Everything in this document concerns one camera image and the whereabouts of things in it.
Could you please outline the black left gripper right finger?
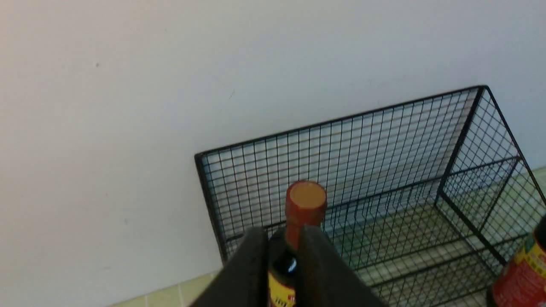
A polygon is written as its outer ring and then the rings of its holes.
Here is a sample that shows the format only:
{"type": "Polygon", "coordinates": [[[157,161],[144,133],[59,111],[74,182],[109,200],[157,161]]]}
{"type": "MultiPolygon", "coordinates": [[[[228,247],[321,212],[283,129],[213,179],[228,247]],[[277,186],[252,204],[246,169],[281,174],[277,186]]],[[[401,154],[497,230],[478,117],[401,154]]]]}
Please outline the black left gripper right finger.
{"type": "Polygon", "coordinates": [[[386,307],[343,262],[317,226],[300,231],[297,252],[296,305],[298,307],[386,307]]]}

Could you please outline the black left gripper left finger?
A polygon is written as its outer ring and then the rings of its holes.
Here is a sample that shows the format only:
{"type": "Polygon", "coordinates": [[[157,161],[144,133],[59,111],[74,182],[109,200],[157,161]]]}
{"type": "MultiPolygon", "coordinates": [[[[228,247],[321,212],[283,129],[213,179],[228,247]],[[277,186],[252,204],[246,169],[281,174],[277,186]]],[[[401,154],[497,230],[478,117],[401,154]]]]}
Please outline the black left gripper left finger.
{"type": "Polygon", "coordinates": [[[259,227],[244,235],[237,251],[192,307],[265,307],[268,300],[268,237],[259,227]]]}

